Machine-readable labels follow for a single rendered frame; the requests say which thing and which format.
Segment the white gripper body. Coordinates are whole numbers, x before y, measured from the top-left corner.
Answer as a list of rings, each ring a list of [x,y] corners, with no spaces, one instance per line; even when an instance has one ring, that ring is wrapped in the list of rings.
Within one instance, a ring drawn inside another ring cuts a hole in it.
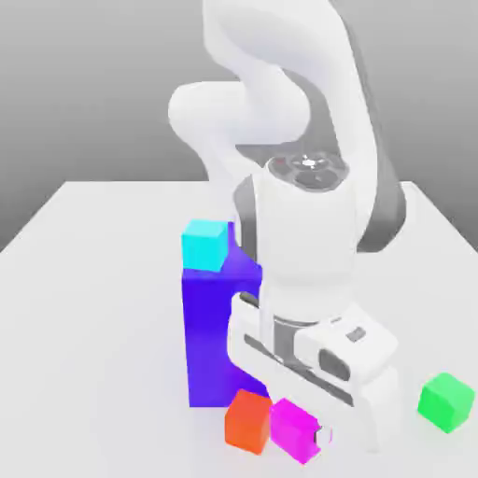
[[[264,384],[272,401],[287,399],[337,433],[359,431],[359,412],[352,400],[313,373],[276,360],[259,341],[259,325],[259,309],[235,294],[228,325],[231,362]]]

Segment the small magenta cube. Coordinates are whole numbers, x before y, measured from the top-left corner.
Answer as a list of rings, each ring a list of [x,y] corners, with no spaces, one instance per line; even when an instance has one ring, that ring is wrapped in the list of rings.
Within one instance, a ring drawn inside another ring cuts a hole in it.
[[[314,416],[287,399],[281,399],[270,409],[271,440],[303,465],[320,452],[316,444],[319,430]]]

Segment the small green cube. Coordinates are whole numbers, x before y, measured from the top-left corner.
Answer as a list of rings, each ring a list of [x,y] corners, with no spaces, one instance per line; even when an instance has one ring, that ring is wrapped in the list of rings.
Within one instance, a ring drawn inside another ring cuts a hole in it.
[[[469,417],[475,390],[451,373],[439,373],[423,385],[417,411],[445,433],[451,433]]]

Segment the small red cube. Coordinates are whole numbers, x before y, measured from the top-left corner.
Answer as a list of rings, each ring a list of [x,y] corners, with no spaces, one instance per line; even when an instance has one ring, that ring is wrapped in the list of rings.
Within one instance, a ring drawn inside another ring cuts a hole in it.
[[[270,436],[272,401],[239,389],[224,417],[225,443],[261,455]]]

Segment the small cyan cube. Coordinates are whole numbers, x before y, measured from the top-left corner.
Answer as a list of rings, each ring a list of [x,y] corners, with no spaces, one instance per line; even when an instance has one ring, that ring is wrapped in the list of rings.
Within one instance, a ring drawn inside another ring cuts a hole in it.
[[[225,221],[193,219],[181,234],[184,269],[217,273],[229,253],[229,229]]]

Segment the large blue box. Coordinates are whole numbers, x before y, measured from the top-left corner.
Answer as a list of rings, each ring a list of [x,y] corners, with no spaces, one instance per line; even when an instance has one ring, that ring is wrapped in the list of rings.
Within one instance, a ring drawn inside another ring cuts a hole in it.
[[[266,397],[260,381],[236,367],[227,352],[232,297],[259,294],[261,268],[235,240],[228,223],[229,253],[219,272],[184,269],[182,304],[189,405],[227,407],[239,389]]]

